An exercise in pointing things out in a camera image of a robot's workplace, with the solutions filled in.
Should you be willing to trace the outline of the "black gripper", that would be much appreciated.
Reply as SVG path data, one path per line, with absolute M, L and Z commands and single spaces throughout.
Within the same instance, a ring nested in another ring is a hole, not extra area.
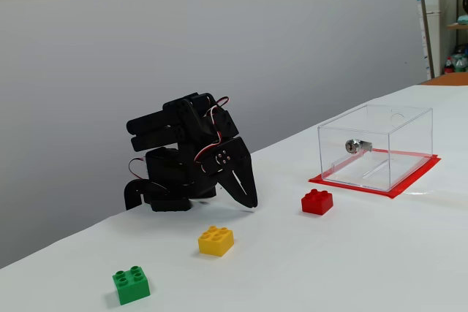
M 201 160 L 201 166 L 236 202 L 247 208 L 258 206 L 251 155 L 241 137 L 223 142 Z

